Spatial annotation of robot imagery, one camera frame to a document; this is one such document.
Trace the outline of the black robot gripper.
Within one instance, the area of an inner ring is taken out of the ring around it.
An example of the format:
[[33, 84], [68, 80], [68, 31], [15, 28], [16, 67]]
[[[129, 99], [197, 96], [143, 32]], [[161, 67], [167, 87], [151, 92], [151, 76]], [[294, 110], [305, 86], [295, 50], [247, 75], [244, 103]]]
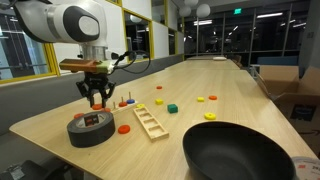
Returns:
[[84, 79], [76, 83], [80, 94], [86, 97], [90, 107], [95, 104], [94, 91], [97, 90], [101, 95], [102, 108], [106, 107], [106, 101], [112, 96], [115, 83], [108, 80], [104, 73], [84, 73]]

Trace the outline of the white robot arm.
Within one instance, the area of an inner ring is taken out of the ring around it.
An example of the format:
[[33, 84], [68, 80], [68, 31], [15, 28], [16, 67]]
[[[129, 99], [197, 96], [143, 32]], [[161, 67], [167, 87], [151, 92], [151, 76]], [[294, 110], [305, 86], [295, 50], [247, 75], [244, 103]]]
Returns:
[[33, 40], [41, 43], [78, 44], [82, 59], [64, 59], [62, 70], [82, 71], [85, 78], [76, 85], [90, 106], [95, 104], [94, 92], [101, 95], [101, 105], [112, 96], [115, 84], [108, 75], [115, 66], [107, 58], [107, 22], [105, 11], [95, 0], [75, 0], [54, 4], [49, 0], [9, 0], [20, 27]]

